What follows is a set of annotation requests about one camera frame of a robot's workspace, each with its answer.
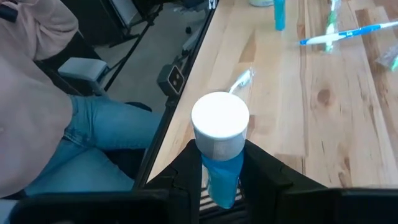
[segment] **toothbrush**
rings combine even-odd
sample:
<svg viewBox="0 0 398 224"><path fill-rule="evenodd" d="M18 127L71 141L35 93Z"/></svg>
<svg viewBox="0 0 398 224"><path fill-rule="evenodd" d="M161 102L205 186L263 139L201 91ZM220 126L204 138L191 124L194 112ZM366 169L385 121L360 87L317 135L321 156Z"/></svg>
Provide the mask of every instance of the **toothbrush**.
<svg viewBox="0 0 398 224"><path fill-rule="evenodd" d="M231 88L228 90L228 93L233 93L233 91L235 91L235 89L237 89L237 87L242 88L242 87L246 86L248 83L251 82L253 76L254 76L254 72L251 69L247 69L246 71L244 71L238 77L238 79L235 81L235 83L231 86Z"/></svg>
<svg viewBox="0 0 398 224"><path fill-rule="evenodd" d="M337 5L339 3L340 3L340 0L331 0L330 13L329 13L329 19L328 19L328 26L326 28L326 34L334 34L335 33L335 26L336 26L336 20L337 20L336 8L338 7ZM326 46L325 46L326 52L331 52L331 50L333 50L333 41L327 42Z"/></svg>
<svg viewBox="0 0 398 224"><path fill-rule="evenodd" d="M398 21L387 22L384 24L374 24L374 25L362 27L359 29L352 29L352 30L335 33L335 34L327 34L327 35L322 35L319 37L312 37L309 39L301 40L300 45L324 44L327 42L334 42L337 40L356 37L358 35L368 34L368 33L374 32L379 29L384 29L384 28L393 27L393 26L398 26Z"/></svg>

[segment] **electronic device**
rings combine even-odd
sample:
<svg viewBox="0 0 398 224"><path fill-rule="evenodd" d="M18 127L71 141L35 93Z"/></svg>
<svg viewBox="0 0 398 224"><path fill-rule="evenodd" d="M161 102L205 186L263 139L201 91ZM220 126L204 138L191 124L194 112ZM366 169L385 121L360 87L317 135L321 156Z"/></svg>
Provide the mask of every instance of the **electronic device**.
<svg viewBox="0 0 398 224"><path fill-rule="evenodd" d="M185 77L176 65L165 65L157 77L157 84L166 96L179 96L185 84Z"/></svg>

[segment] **person's leg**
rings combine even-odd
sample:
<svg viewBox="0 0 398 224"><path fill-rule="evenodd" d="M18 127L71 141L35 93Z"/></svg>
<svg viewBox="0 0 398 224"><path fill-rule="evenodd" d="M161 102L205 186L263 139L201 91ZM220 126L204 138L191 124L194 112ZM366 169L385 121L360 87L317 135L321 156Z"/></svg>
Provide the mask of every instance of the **person's leg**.
<svg viewBox="0 0 398 224"><path fill-rule="evenodd" d="M71 99L78 111L65 136L103 151L148 148L161 119L159 114L106 97Z"/></svg>
<svg viewBox="0 0 398 224"><path fill-rule="evenodd" d="M86 147L71 142L66 139L61 139L58 144L57 150L55 150L54 155L51 157L49 163L44 167L43 171L40 173L38 179L43 175L53 171L54 169L64 165L69 160L78 156L79 154L85 152Z"/></svg>
<svg viewBox="0 0 398 224"><path fill-rule="evenodd" d="M130 191L134 181L99 149L87 149L31 183L27 195Z"/></svg>
<svg viewBox="0 0 398 224"><path fill-rule="evenodd" d="M0 224L8 223L8 216L18 201L0 199Z"/></svg>

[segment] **wooden table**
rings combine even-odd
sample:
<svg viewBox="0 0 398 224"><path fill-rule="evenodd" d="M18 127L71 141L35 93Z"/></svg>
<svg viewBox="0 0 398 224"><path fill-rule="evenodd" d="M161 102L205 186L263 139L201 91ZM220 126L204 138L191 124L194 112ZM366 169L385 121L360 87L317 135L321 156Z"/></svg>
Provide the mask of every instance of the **wooden table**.
<svg viewBox="0 0 398 224"><path fill-rule="evenodd" d="M328 187L398 184L398 73L375 59L398 44L398 29L324 46L297 41L326 30L328 0L287 0L286 28L273 8L221 0L175 110L149 180L194 138L193 104L229 87L244 70L256 76L239 93L251 112L248 139ZM339 30L398 19L398 1L343 0Z"/></svg>

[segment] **person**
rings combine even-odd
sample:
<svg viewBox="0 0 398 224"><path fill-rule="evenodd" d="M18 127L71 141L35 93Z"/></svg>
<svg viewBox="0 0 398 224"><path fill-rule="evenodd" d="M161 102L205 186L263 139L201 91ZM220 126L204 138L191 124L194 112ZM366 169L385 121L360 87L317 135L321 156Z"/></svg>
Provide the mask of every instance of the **person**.
<svg viewBox="0 0 398 224"><path fill-rule="evenodd" d="M70 96L35 65L78 31L60 0L0 0L0 198L21 190L128 191L134 180L105 151L148 148L160 116L105 97Z"/></svg>

